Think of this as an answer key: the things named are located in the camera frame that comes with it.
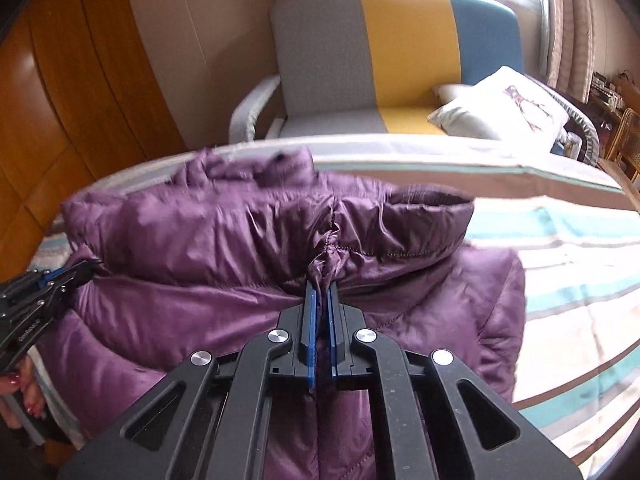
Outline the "hand with red nails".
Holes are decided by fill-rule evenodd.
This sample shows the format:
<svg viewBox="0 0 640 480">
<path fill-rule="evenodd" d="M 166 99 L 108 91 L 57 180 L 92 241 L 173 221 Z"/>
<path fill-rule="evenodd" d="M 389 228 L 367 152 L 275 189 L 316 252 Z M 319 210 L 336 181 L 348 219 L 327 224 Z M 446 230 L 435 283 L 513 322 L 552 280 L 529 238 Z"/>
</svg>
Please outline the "hand with red nails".
<svg viewBox="0 0 640 480">
<path fill-rule="evenodd" d="M 0 394 L 2 396 L 16 392 L 22 394 L 27 414 L 41 418 L 46 408 L 46 400 L 44 400 L 36 381 L 34 363 L 29 356 L 25 356 L 13 372 L 0 377 Z"/>
</svg>

